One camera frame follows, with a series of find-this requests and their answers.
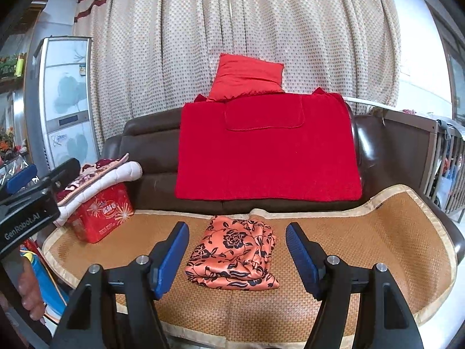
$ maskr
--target red cushion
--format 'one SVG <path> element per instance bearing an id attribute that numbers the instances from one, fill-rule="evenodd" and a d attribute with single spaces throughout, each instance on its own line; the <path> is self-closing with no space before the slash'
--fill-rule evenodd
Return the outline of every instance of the red cushion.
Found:
<path id="1" fill-rule="evenodd" d="M 284 93 L 284 64 L 248 58 L 242 55 L 221 54 L 218 71 L 208 99 L 223 101 L 239 96 Z"/>

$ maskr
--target orange floral fabric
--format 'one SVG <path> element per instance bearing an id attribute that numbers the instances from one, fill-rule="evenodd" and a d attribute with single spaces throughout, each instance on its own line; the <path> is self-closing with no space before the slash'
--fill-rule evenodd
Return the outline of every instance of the orange floral fabric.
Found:
<path id="1" fill-rule="evenodd" d="M 224 290 L 261 291 L 280 285 L 269 272 L 276 236 L 261 221 L 215 216 L 185 267 L 190 282 Z"/>

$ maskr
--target curtain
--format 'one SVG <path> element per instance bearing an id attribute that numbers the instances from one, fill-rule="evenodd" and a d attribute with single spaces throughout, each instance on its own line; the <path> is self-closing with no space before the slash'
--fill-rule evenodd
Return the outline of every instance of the curtain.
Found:
<path id="1" fill-rule="evenodd" d="M 227 0 L 78 0 L 73 32 L 92 37 L 100 149 L 128 120 L 208 94 L 219 54 L 233 52 Z"/>
<path id="2" fill-rule="evenodd" d="M 286 92 L 397 102 L 394 0 L 78 0 L 74 34 L 92 37 L 100 149 L 128 120 L 207 95 L 221 52 L 284 63 Z"/>
<path id="3" fill-rule="evenodd" d="M 231 0 L 236 53 L 285 64 L 283 89 L 395 106 L 400 29 L 394 0 Z"/>

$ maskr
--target bamboo mat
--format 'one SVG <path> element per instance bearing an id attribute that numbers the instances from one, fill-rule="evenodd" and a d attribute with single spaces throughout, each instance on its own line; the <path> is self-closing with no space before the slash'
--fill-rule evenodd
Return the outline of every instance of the bamboo mat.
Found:
<path id="1" fill-rule="evenodd" d="M 297 221 L 308 238 L 328 254 L 349 265 L 371 268 L 388 265 L 419 325 L 429 320 L 449 295 L 457 271 L 452 241 L 426 204 L 408 187 L 397 185 L 366 204 L 344 212 L 267 213 L 253 210 L 238 219 L 263 220 L 278 241 L 271 272 L 280 288 L 260 292 L 207 289 L 190 283 L 184 266 L 201 241 L 210 216 L 138 211 L 102 241 L 79 241 L 69 228 L 57 229 L 44 244 L 52 269 L 76 287 L 94 263 L 104 268 L 127 265 L 148 254 L 166 239 L 178 221 L 189 225 L 190 242 L 171 291 L 155 302 L 166 331 L 177 337 L 218 348 L 242 349 L 270 346 L 302 348 L 320 303 L 305 292 L 285 243 L 285 228 Z M 124 296 L 117 296 L 125 312 Z M 359 296 L 352 295 L 345 338 L 350 347 L 357 321 Z"/>

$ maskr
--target refrigerator door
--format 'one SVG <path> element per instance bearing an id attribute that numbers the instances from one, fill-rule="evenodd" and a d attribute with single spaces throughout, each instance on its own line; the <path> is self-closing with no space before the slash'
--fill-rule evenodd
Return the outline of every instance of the refrigerator door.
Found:
<path id="1" fill-rule="evenodd" d="M 77 158 L 81 166 L 85 163 L 95 163 L 99 156 L 94 143 L 89 140 L 92 137 L 89 121 L 49 133 L 48 142 L 55 167 L 71 157 Z"/>
<path id="2" fill-rule="evenodd" d="M 79 74 L 79 68 L 79 64 L 45 68 L 44 94 L 47 121 L 88 109 L 87 85 L 85 77 Z"/>
<path id="3" fill-rule="evenodd" d="M 89 106 L 91 41 L 45 38 L 40 53 L 40 124 L 50 169 L 75 157 L 81 165 L 99 158 Z"/>

